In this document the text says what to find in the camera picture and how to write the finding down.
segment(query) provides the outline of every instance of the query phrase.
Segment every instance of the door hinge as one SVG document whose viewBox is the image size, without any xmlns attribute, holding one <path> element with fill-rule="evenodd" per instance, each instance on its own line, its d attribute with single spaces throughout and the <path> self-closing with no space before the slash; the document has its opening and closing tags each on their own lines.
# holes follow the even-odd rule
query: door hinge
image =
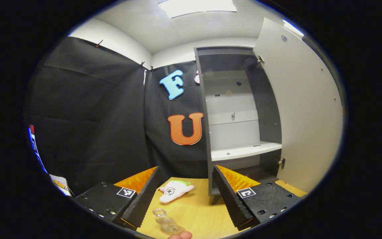
<svg viewBox="0 0 382 239">
<path fill-rule="evenodd" d="M 281 165 L 281 169 L 283 169 L 284 165 L 285 165 L 285 158 L 283 158 L 280 161 L 278 161 L 278 164 Z"/>
<path fill-rule="evenodd" d="M 260 56 L 260 54 L 257 55 L 257 62 L 259 63 L 259 64 L 257 65 L 257 67 L 258 67 L 258 68 L 263 68 L 262 63 L 265 63 L 265 61 L 264 61 L 264 59 L 262 58 L 262 56 Z"/>
</svg>

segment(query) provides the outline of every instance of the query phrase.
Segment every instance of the ceiling light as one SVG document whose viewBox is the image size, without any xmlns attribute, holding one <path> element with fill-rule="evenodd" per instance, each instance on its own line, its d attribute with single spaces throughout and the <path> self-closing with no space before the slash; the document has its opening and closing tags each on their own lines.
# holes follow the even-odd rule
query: ceiling light
<svg viewBox="0 0 382 239">
<path fill-rule="evenodd" d="M 288 21 L 282 20 L 284 22 L 284 27 L 288 30 L 291 30 L 292 32 L 296 33 L 297 35 L 304 36 L 302 32 L 300 32 L 296 27 L 294 27 L 291 23 Z"/>
<path fill-rule="evenodd" d="M 196 12 L 237 12 L 232 0 L 167 0 L 159 6 L 170 18 Z"/>
</svg>

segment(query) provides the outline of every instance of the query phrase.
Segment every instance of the orange letter u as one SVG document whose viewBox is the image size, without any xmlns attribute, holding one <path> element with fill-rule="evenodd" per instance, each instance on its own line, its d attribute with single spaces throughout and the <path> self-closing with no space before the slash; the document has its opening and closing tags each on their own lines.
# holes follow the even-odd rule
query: orange letter u
<svg viewBox="0 0 382 239">
<path fill-rule="evenodd" d="M 185 137 L 182 133 L 182 121 L 185 119 L 183 115 L 171 115 L 167 118 L 170 122 L 170 137 L 173 142 L 179 145 L 193 145 L 201 139 L 201 118 L 203 113 L 192 113 L 188 116 L 192 120 L 193 134 Z"/>
</svg>

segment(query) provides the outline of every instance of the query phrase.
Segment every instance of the letter f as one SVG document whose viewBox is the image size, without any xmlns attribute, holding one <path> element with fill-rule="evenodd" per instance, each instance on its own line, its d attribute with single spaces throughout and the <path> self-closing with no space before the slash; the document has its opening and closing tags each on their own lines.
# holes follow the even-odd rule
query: letter f
<svg viewBox="0 0 382 239">
<path fill-rule="evenodd" d="M 174 98 L 176 98 L 184 92 L 184 89 L 176 86 L 182 86 L 184 84 L 180 77 L 182 76 L 182 74 L 182 71 L 176 70 L 173 73 L 169 74 L 167 77 L 164 77 L 160 80 L 159 83 L 163 84 L 169 93 L 169 100 L 173 100 Z"/>
</svg>

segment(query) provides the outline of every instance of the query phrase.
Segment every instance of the white cabinet door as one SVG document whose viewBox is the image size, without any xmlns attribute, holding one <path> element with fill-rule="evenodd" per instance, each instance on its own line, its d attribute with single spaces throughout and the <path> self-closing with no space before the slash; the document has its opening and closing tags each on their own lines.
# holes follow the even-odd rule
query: white cabinet door
<svg viewBox="0 0 382 239">
<path fill-rule="evenodd" d="M 341 141 L 343 108 L 337 86 L 305 42 L 267 18 L 253 52 L 264 60 L 281 119 L 286 162 L 277 177 L 309 192 L 328 171 Z"/>
</svg>

